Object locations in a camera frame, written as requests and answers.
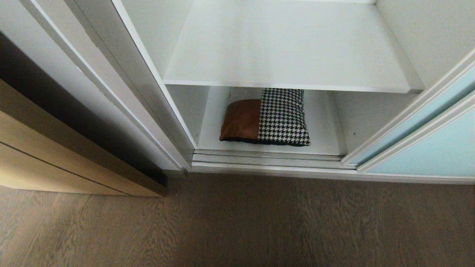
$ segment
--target houndstooth pattern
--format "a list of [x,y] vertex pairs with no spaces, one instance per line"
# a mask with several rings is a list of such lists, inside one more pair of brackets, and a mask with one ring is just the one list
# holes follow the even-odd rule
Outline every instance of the houndstooth pattern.
[[265,88],[261,100],[259,140],[276,144],[310,145],[303,98],[303,90]]

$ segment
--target floor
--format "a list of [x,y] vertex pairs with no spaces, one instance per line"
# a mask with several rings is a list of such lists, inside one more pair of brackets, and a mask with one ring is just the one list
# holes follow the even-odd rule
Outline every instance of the floor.
[[166,198],[0,187],[0,266],[474,266],[474,187],[190,174]]

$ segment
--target shelf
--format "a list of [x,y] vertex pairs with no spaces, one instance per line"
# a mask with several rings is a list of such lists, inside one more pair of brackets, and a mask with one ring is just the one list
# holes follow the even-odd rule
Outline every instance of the shelf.
[[387,93],[423,89],[374,5],[320,1],[194,0],[163,80]]
[[305,122],[310,135],[310,146],[249,144],[243,142],[220,141],[221,126],[229,98],[229,87],[209,89],[199,149],[223,151],[298,153],[314,155],[345,155],[342,130],[339,126],[336,107],[331,93],[327,91],[305,91]]

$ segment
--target brown leather panel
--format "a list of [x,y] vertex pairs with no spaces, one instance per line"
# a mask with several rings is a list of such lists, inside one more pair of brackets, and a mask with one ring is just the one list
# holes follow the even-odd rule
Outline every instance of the brown leather panel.
[[257,140],[260,114],[260,99],[241,100],[229,104],[219,139],[221,141],[226,138]]

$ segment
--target wooden cabinet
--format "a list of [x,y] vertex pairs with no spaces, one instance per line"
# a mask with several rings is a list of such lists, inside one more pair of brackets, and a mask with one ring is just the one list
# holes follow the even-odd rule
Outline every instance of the wooden cabinet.
[[0,184],[18,189],[160,196],[166,189],[0,80]]

